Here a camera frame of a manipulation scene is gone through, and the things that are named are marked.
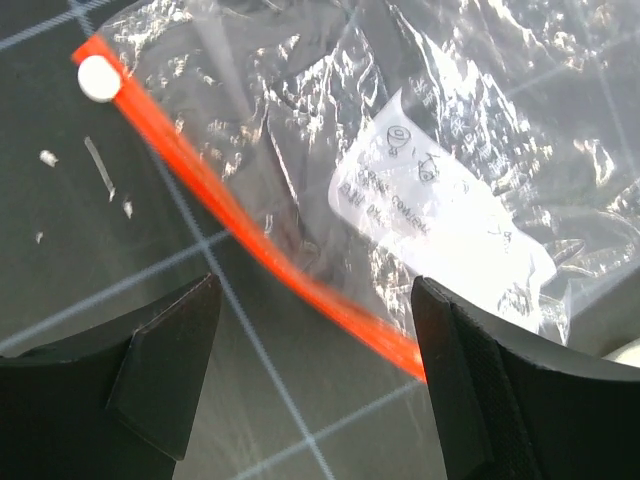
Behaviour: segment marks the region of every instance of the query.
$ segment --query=white label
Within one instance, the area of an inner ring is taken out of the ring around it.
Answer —
[[[538,331],[540,287],[556,273],[544,247],[404,113],[400,92],[339,163],[331,208],[418,275]]]

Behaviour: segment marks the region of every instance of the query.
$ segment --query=table surface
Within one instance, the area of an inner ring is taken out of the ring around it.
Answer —
[[[0,176],[0,245],[9,253],[0,352],[108,321],[213,270],[226,301],[174,478],[446,478],[427,387],[273,279],[115,108],[81,94],[71,53],[127,3],[2,4],[0,146],[11,174]],[[86,137],[114,182],[111,202]],[[42,150],[55,167],[40,161]]]

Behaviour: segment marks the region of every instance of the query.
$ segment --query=orange bag seal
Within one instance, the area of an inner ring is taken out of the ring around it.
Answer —
[[[398,368],[426,382],[417,342],[348,300],[334,289],[300,272],[267,238],[233,198],[224,183],[200,160],[191,144],[119,62],[99,35],[93,35],[74,54],[80,65],[92,55],[104,57],[122,77],[113,103],[162,155],[169,167],[205,207],[225,225],[273,275],[344,330]]]

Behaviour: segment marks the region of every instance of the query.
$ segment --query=plastic bag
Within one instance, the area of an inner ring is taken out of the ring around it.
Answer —
[[[639,10],[143,0],[74,58],[280,280],[423,376],[416,275],[566,343],[637,259]]]

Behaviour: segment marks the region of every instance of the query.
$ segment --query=clear plastic bag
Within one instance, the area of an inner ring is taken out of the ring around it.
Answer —
[[[421,376],[416,275],[567,343],[637,260],[638,58],[617,46],[639,19],[630,1],[143,0],[75,60],[107,58],[116,105],[280,280]]]

